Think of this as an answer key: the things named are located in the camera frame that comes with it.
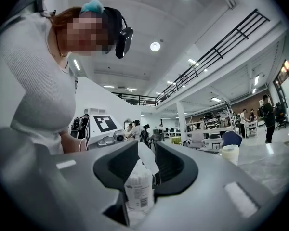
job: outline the white pillar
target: white pillar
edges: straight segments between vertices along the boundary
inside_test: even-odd
[[[180,101],[177,102],[177,110],[178,110],[178,118],[180,122],[181,141],[183,142],[187,140],[187,133],[186,133],[186,120],[185,120],[185,115],[184,115],[184,107]]]

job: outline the blue chair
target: blue chair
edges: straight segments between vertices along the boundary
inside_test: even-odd
[[[229,131],[223,134],[223,145],[230,145],[230,144],[236,144],[238,147],[240,147],[240,144],[242,143],[242,137],[236,134],[233,131]]]

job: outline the teal hair clip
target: teal hair clip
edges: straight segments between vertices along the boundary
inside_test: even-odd
[[[87,12],[87,11],[103,13],[104,7],[99,0],[91,0],[90,2],[85,3],[82,6],[80,12],[82,13],[82,12]]]

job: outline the fluorescent light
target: fluorescent light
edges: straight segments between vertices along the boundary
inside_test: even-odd
[[[211,98],[211,100],[216,101],[216,102],[220,102],[221,100],[218,98]]]
[[[76,68],[78,69],[78,71],[80,71],[80,67],[78,66],[76,59],[74,59],[74,63],[75,63]]]
[[[158,50],[160,49],[160,44],[157,43],[157,42],[154,42],[154,43],[152,43],[152,44],[150,45],[150,49],[151,49],[152,51],[158,51]]]
[[[196,61],[194,61],[193,59],[188,59],[188,61],[190,62],[190,63],[192,63],[192,64],[195,64],[196,63]]]
[[[258,80],[259,80],[259,75],[257,75],[255,78],[255,86],[258,84]]]

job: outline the gray countertop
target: gray countertop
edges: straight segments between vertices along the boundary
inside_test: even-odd
[[[282,142],[240,147],[238,166],[274,195],[289,187],[289,147]]]

